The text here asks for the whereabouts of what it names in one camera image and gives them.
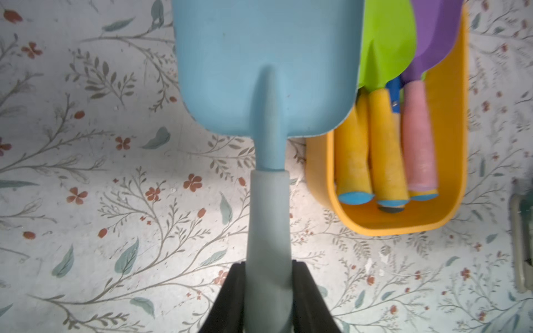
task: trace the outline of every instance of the floral patterned floor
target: floral patterned floor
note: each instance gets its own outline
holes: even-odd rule
[[[350,232],[288,142],[293,254],[344,332],[533,331],[507,218],[533,177],[533,5],[467,4],[469,184],[446,226]],[[197,331],[245,257],[254,148],[185,111],[170,1],[0,6],[0,331]]]

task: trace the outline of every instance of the toy garden tool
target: toy garden tool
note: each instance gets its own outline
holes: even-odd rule
[[[415,11],[416,56],[402,73],[404,112],[402,146],[409,194],[429,200],[437,193],[437,166],[422,73],[444,59],[459,32],[462,0],[411,0]]]
[[[338,200],[361,205],[374,197],[368,171],[368,92],[362,88],[348,118],[335,130]]]
[[[369,93],[370,159],[378,204],[398,207],[409,201],[388,81],[399,76],[416,51],[416,27],[409,0],[365,3],[359,86]]]
[[[288,332],[288,137],[331,131],[355,100],[362,0],[173,0],[181,93],[206,129],[255,143],[245,330]]]

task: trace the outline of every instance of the yellow plastic bin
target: yellow plastic bin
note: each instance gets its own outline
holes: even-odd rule
[[[439,228],[457,212],[466,188],[468,12],[463,7],[461,29],[450,54],[427,72],[427,102],[437,153],[439,196],[411,201],[401,213],[388,214],[374,201],[350,206],[335,194],[333,131],[307,139],[306,178],[309,190],[333,210],[351,230],[367,236],[421,232]]]

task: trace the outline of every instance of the red flower pattern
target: red flower pattern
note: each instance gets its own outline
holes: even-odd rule
[[[78,194],[78,188],[71,188],[70,193],[74,194],[73,196],[67,197],[67,202],[71,203],[73,201],[76,202],[76,204],[81,205],[83,204],[82,198],[87,197],[87,191],[83,191],[82,193]]]
[[[43,54],[43,51],[36,49],[37,44],[35,42],[29,42],[28,46],[23,46],[20,50],[26,52],[29,58],[35,59],[35,56]]]
[[[490,110],[490,102],[489,101],[484,101],[481,106],[483,107],[483,112],[487,112],[488,110]]]
[[[4,156],[4,151],[10,150],[11,145],[9,143],[2,143],[2,138],[0,137],[0,156]]]
[[[128,150],[130,148],[131,139],[129,137],[122,141],[122,138],[118,136],[115,141],[118,142],[117,150],[122,150],[122,148],[124,148],[124,150]]]
[[[9,9],[4,11],[4,19],[13,24],[17,24],[17,22],[22,22],[22,17],[16,11],[12,11]]]
[[[465,267],[465,269],[461,271],[461,276],[463,277],[463,281],[466,281],[470,277],[470,270]]]
[[[25,231],[22,236],[26,239],[35,239],[35,234],[31,231]]]
[[[74,114],[74,119],[82,119],[85,117],[85,111],[78,111]]]
[[[148,201],[159,201],[159,194],[161,193],[161,190],[159,188],[149,188],[148,191],[146,191],[145,195],[147,196]]]
[[[228,272],[219,271],[219,276],[213,280],[213,283],[221,286],[224,284],[226,277],[228,277]]]
[[[191,192],[196,192],[196,189],[201,188],[201,177],[194,174],[189,175],[189,180],[183,183],[184,189],[190,189]]]

